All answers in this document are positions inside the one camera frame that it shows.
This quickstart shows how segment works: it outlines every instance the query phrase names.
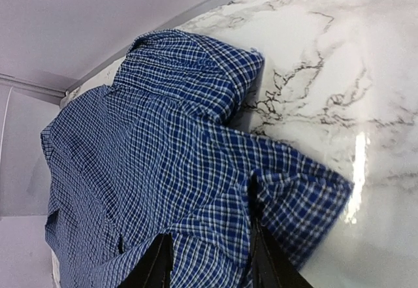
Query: shirt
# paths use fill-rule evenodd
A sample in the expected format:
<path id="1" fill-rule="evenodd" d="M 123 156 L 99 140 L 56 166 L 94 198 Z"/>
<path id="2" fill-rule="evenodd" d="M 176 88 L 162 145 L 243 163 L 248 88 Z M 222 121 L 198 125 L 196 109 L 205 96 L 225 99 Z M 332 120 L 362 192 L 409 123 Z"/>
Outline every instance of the shirt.
<path id="1" fill-rule="evenodd" d="M 251 287 L 250 203 L 304 264 L 352 185 L 286 144 L 226 127 L 262 66 L 261 54 L 210 37 L 148 33 L 111 87 L 45 128 L 46 241 L 63 288 L 117 286 L 159 233 L 173 238 L 172 287 Z"/>

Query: blue checkered shirt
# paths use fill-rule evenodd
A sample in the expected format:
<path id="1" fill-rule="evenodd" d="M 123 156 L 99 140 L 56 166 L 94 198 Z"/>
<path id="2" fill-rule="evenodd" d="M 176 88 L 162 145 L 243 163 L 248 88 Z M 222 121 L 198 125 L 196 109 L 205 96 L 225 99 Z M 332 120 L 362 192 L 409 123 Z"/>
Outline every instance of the blue checkered shirt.
<path id="1" fill-rule="evenodd" d="M 226 127 L 262 66 L 257 52 L 209 37 L 148 33 L 111 87 L 45 128 L 46 241 L 63 288 L 116 287 L 159 233 L 173 237 L 172 287 L 251 287 L 252 180 L 261 223 L 303 265 L 351 184 L 286 144 Z"/>

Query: marble countertop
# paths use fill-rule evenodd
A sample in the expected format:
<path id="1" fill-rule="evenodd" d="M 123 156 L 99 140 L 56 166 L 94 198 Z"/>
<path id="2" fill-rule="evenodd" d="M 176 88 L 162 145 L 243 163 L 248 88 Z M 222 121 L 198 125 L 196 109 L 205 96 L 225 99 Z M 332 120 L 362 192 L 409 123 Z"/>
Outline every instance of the marble countertop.
<path id="1" fill-rule="evenodd" d="M 418 0 L 236 0 L 179 27 L 266 57 L 232 126 L 355 182 L 315 288 L 418 287 Z M 111 83 L 122 59 L 70 95 Z"/>

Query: wrinkled fabric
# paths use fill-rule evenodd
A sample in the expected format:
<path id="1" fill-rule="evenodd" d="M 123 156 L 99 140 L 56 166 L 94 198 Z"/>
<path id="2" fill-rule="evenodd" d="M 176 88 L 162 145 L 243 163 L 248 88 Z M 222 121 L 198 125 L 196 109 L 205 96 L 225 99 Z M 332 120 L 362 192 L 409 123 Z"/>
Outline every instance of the wrinkled fabric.
<path id="1" fill-rule="evenodd" d="M 111 87 L 81 95 L 41 134 L 52 175 L 46 241 L 61 286 L 115 287 L 159 233 L 172 287 L 251 287 L 249 189 L 300 268 L 351 193 L 292 147 L 226 127 L 263 66 L 209 37 L 139 37 Z"/>

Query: floor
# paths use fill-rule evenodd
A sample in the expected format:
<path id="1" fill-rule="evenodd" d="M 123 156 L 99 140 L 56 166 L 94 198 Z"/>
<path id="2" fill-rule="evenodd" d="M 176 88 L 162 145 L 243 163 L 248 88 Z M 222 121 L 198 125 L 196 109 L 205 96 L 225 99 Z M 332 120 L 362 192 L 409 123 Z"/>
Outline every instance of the floor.
<path id="1" fill-rule="evenodd" d="M 418 286 L 418 0 L 236 0 L 179 28 L 266 57 L 233 127 L 355 182 L 304 267 L 316 288 Z M 75 91 L 111 83 L 122 59 Z"/>

